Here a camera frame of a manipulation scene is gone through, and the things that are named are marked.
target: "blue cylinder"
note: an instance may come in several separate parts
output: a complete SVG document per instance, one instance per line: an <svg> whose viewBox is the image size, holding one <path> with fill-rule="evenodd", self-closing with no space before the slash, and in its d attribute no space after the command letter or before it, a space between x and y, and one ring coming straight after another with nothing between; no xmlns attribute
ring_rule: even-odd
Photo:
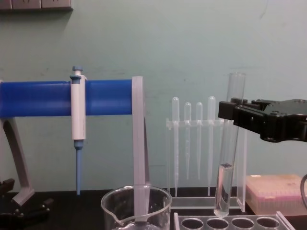
<svg viewBox="0 0 307 230"><path fill-rule="evenodd" d="M86 115L132 114L131 88L131 80L87 80ZM70 81L0 84L0 117L70 115Z"/></svg>

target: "black table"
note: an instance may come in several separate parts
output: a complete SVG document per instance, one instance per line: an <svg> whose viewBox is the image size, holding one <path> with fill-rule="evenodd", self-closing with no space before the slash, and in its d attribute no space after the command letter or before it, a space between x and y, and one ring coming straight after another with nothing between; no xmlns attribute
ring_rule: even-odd
<svg viewBox="0 0 307 230"><path fill-rule="evenodd" d="M82 191L81 196L76 196L75 191L69 192L38 192L25 204L25 208L40 205L44 200L53 198L54 203L49 220L27 230L103 230L104 213L100 207L100 201L107 190ZM203 191L192 192L199 195ZM5 199L11 199L14 194L7 194ZM213 210L176 210L179 215L214 215ZM246 212L231 209L230 215L253 215L247 207ZM307 216L287 217L296 230L307 229Z"/></svg>

